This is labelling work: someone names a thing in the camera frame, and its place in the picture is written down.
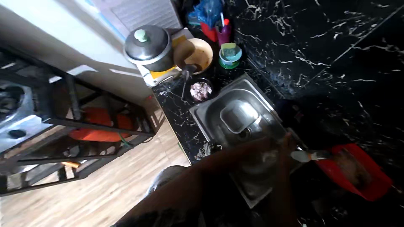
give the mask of person's arm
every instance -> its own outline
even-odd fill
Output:
[[[290,157],[289,154],[296,148],[296,143],[288,133],[279,148],[276,181],[271,192],[271,212],[275,226],[297,227],[295,204],[290,189]]]
[[[210,174],[220,174],[240,163],[248,154],[265,151],[272,146],[268,138],[244,143],[233,149],[216,152],[195,165],[188,167],[178,177],[157,189],[121,219],[139,216],[152,211],[163,211],[171,208],[187,211],[199,209],[201,204],[204,180]]]

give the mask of green lid knob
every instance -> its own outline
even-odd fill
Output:
[[[135,31],[135,38],[140,42],[146,42],[147,41],[146,31],[143,29]]]

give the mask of white wall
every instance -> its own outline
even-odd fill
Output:
[[[88,65],[78,77],[130,101],[151,94],[136,66],[121,54],[122,40],[72,0],[0,0],[0,39],[68,71]],[[126,71],[134,76],[114,73]]]

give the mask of stainless steel sink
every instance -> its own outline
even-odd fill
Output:
[[[225,86],[214,99],[189,111],[206,139],[223,148],[265,135],[280,140],[286,133],[273,103],[247,74]],[[231,173],[250,208],[272,190],[276,154],[276,150],[269,151],[265,157],[249,160]]]

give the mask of pot lid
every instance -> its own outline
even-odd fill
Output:
[[[169,42],[168,33],[154,25],[143,25],[132,31],[125,40],[125,51],[134,60],[157,57]]]

